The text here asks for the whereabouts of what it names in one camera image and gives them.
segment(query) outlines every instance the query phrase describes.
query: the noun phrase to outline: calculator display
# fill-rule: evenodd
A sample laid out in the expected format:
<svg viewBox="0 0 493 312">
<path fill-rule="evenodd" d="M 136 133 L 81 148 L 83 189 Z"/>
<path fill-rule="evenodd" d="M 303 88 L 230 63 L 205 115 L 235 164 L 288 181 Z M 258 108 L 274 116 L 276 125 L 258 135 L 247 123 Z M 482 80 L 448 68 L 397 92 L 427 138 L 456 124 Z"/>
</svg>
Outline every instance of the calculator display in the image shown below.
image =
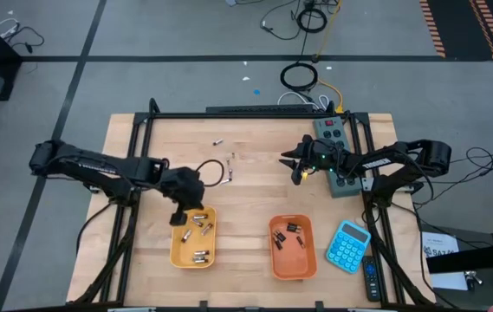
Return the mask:
<svg viewBox="0 0 493 312">
<path fill-rule="evenodd" d="M 354 229 L 354 227 L 348 225 L 348 224 L 344 224 L 344 226 L 342 226 L 342 231 L 344 231 L 346 234 L 350 235 L 351 237 L 354 237 L 356 238 L 357 240 L 365 243 L 367 241 L 367 235 Z"/>
</svg>

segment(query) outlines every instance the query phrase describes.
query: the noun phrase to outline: yellow bowl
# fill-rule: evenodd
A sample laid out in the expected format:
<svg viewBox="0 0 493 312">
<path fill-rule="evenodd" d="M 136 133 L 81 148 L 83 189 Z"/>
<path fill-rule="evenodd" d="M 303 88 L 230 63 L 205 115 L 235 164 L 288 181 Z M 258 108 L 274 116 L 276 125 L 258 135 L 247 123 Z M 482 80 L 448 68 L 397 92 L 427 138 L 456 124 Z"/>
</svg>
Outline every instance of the yellow bowl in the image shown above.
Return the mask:
<svg viewBox="0 0 493 312">
<path fill-rule="evenodd" d="M 171 237 L 171 252 L 169 258 L 171 264 L 182 269 L 204 269 L 209 267 L 215 261 L 215 229 L 216 212 L 212 207 L 205 206 L 203 210 L 191 209 L 185 212 L 188 216 L 186 224 L 182 226 L 173 226 Z M 208 218 L 198 220 L 203 225 L 197 226 L 191 219 L 196 214 L 206 214 Z M 207 231 L 205 236 L 202 235 L 202 230 L 208 224 L 213 224 L 213 227 Z M 192 234 L 188 237 L 185 243 L 181 239 L 188 230 L 192 230 Z M 208 260 L 206 263 L 194 263 L 194 251 L 208 250 L 209 255 L 205 256 Z"/>
</svg>

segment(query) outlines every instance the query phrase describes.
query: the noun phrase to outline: wooden tabletop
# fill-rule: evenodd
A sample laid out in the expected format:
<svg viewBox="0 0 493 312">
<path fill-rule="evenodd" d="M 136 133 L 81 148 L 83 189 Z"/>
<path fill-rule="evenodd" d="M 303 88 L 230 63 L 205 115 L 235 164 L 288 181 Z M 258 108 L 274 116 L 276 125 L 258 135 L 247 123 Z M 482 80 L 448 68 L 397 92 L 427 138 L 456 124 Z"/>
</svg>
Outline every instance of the wooden tabletop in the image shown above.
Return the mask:
<svg viewBox="0 0 493 312">
<path fill-rule="evenodd" d="M 390 114 L 370 114 L 370 121 L 375 148 L 397 140 Z M 105 154 L 126 157 L 132 122 L 132 114 L 112 115 Z M 144 129 L 141 131 L 140 136 L 144 135 Z M 361 126 L 359 132 L 361 142 L 365 142 Z M 205 191 L 204 204 L 217 210 L 217 255 L 215 263 L 203 270 L 179 269 L 170 264 L 169 218 L 176 205 L 159 192 L 143 192 L 125 305 L 195 307 L 207 300 L 211 307 L 311 308 L 315 301 L 323 301 L 329 308 L 378 307 L 378 302 L 366 299 L 361 272 L 348 274 L 325 259 L 328 244 L 343 220 L 365 227 L 361 196 L 331 198 L 323 173 L 310 176 L 302 185 L 293 185 L 290 169 L 277 161 L 280 153 L 294 149 L 305 133 L 315 135 L 311 120 L 155 120 L 149 156 L 168 158 L 171 167 L 196 168 L 207 159 L 224 162 L 234 153 L 233 180 Z M 217 139 L 224 139 L 224 143 L 213 146 Z M 398 168 L 386 166 L 381 172 L 387 174 Z M 208 165 L 201 170 L 200 178 L 209 184 L 219 174 L 218 166 Z M 397 193 L 393 200 L 412 206 L 407 194 Z M 105 196 L 93 195 L 88 217 L 106 202 Z M 271 272 L 268 224 L 275 215 L 298 213 L 311 218 L 318 271 L 309 280 L 281 281 Z M 115 208 L 106 211 L 84 232 L 68 300 L 80 296 L 106 262 L 114 215 Z M 391 207 L 389 217 L 399 264 L 424 296 L 435 301 L 421 276 L 414 216 Z M 384 271 L 389 300 L 394 302 L 390 270 L 385 266 Z M 112 289 L 116 289 L 119 273 L 118 266 Z M 426 263 L 425 274 L 429 281 Z M 110 298 L 115 298 L 115 291 Z"/>
</svg>

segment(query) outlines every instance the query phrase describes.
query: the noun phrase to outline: calculator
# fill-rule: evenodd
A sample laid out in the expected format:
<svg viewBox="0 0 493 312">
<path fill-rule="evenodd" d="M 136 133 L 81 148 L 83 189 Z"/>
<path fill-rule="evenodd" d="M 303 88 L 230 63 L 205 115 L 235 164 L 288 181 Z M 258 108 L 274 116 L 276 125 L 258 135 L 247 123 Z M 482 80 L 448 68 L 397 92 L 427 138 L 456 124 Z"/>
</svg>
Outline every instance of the calculator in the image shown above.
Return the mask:
<svg viewBox="0 0 493 312">
<path fill-rule="evenodd" d="M 327 250 L 327 260 L 348 273 L 356 273 L 366 253 L 371 234 L 358 225 L 343 221 Z"/>
</svg>

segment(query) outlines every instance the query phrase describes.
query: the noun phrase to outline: white paper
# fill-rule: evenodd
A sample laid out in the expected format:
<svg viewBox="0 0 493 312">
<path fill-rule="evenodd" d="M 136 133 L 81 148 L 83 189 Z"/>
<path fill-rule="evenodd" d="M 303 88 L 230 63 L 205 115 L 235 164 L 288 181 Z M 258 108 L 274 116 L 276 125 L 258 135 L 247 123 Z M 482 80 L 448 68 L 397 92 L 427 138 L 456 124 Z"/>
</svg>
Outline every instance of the white paper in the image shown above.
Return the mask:
<svg viewBox="0 0 493 312">
<path fill-rule="evenodd" d="M 457 240 L 445 234 L 423 232 L 425 257 L 435 257 L 459 252 Z M 463 272 L 431 274 L 433 288 L 468 290 Z"/>
</svg>

